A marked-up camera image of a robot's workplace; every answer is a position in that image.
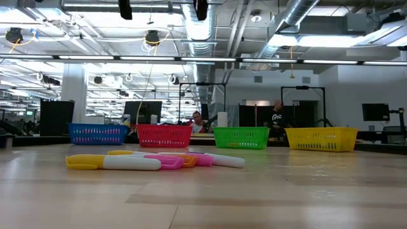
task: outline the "yellow basket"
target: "yellow basket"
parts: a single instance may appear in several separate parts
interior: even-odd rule
[[[319,151],[353,151],[357,129],[345,127],[287,128],[291,149]]]

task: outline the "yellow highlighter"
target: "yellow highlighter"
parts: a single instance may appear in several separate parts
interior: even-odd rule
[[[158,170],[161,168],[161,162],[152,158],[73,155],[66,157],[66,167],[68,169]]]

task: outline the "plastic basket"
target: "plastic basket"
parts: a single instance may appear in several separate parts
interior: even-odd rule
[[[127,126],[68,123],[72,144],[120,145],[125,141]]]
[[[269,131],[267,127],[215,127],[216,147],[264,149]]]
[[[141,147],[185,148],[190,145],[192,127],[137,125]]]
[[[319,151],[353,151],[357,129],[344,127],[287,128],[291,149]]]

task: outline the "white pillar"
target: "white pillar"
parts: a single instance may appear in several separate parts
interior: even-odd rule
[[[73,123],[83,123],[86,115],[88,72],[83,64],[64,64],[62,101],[75,101]]]
[[[400,51],[401,61],[407,61],[407,51]]]

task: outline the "green basket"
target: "green basket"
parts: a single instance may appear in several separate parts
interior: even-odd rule
[[[264,149],[267,146],[267,127],[215,127],[216,147],[233,149]]]

